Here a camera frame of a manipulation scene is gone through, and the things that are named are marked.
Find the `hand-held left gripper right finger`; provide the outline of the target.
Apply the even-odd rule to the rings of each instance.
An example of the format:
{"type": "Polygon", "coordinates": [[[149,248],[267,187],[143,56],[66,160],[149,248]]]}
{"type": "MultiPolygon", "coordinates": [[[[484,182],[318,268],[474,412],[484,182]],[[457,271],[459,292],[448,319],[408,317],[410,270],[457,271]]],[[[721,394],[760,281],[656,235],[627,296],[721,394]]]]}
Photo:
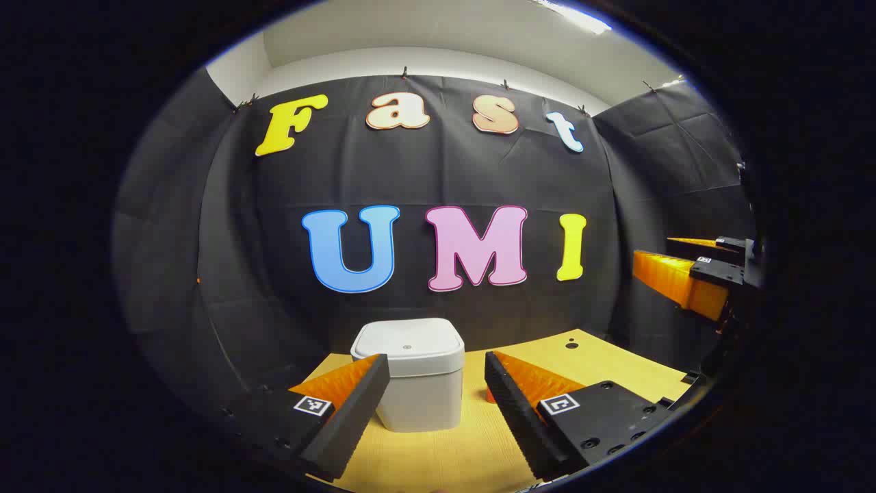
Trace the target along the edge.
{"type": "Polygon", "coordinates": [[[553,481],[606,461],[667,417],[616,381],[582,385],[500,351],[485,355],[485,381],[536,479],[553,481]]]}

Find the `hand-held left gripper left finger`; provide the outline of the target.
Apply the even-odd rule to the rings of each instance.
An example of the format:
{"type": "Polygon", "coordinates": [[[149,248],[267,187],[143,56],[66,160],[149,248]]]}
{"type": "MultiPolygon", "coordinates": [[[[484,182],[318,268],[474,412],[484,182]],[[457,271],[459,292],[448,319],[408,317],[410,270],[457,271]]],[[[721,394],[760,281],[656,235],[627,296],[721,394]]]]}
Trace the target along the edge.
{"type": "Polygon", "coordinates": [[[222,408],[229,433],[261,461],[331,483],[344,474],[390,383],[371,355],[292,387],[263,385],[222,408]]]}

